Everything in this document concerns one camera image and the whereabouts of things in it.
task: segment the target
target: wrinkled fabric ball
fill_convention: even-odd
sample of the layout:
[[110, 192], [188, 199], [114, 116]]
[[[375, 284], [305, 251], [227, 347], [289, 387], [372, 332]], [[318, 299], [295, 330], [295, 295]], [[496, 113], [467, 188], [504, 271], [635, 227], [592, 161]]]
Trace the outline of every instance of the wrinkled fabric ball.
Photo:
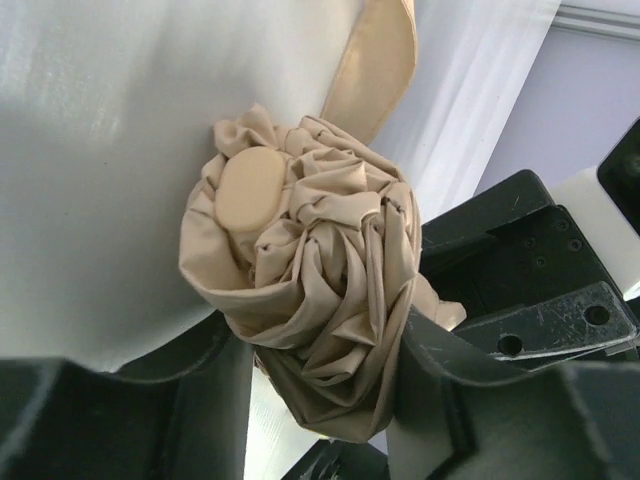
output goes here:
[[[413, 192], [394, 164], [321, 119], [290, 128], [255, 106], [214, 133], [219, 154], [182, 223], [181, 272], [255, 345], [300, 425], [365, 442], [391, 420], [421, 245]], [[226, 231], [215, 215], [225, 164], [257, 146], [286, 163], [279, 207], [257, 231]]]

